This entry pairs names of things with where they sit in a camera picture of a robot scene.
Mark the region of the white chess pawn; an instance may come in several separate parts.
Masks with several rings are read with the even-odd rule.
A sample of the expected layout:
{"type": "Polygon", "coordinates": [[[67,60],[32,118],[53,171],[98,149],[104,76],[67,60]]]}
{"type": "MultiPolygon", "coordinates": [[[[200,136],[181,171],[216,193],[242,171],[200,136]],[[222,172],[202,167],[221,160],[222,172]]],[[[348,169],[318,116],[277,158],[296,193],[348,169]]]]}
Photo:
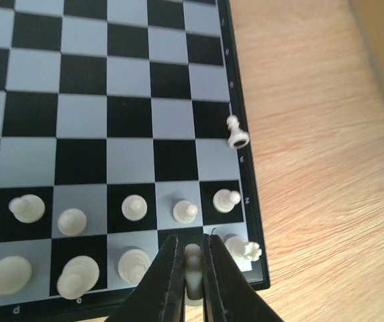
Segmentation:
{"type": "Polygon", "coordinates": [[[240,193],[228,189],[220,189],[213,196],[213,206],[220,213],[229,213],[240,201],[240,193]]]}

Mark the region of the white chess piece rook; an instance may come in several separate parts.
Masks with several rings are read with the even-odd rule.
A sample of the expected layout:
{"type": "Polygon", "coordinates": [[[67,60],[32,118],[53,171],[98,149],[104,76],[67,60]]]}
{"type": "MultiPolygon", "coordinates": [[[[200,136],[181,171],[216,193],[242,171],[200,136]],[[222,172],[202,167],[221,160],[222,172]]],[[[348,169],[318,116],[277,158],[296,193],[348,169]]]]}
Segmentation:
{"type": "Polygon", "coordinates": [[[233,235],[224,242],[233,259],[237,261],[255,262],[262,256],[260,244],[247,241],[239,235],[233,235]]]}

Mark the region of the white chess piece edge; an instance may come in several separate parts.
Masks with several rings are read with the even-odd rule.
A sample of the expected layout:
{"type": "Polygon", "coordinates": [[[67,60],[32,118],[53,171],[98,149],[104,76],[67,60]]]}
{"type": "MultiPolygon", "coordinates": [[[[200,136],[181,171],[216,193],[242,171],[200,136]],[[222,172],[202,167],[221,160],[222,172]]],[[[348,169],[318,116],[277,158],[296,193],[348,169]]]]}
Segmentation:
{"type": "Polygon", "coordinates": [[[250,143],[249,133],[240,128],[240,122],[235,115],[229,115],[226,124],[230,130],[230,136],[228,138],[229,147],[240,149],[250,143]]]}

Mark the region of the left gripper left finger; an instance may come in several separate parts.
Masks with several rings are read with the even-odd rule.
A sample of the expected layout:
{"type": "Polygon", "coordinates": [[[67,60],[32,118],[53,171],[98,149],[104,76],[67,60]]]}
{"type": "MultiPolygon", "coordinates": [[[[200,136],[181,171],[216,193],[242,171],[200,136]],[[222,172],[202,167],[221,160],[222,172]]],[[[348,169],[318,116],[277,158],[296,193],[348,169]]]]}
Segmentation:
{"type": "Polygon", "coordinates": [[[107,321],[181,321],[183,249],[177,235],[164,241],[142,281],[107,321]]]}

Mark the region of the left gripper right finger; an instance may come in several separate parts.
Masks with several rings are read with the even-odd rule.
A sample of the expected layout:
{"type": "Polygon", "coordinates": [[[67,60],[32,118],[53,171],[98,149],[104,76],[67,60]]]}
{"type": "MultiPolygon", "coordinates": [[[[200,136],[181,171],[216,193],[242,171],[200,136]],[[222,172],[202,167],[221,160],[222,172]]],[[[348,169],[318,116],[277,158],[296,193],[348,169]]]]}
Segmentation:
{"type": "Polygon", "coordinates": [[[205,321],[280,321],[249,285],[218,235],[203,235],[205,321]]]}

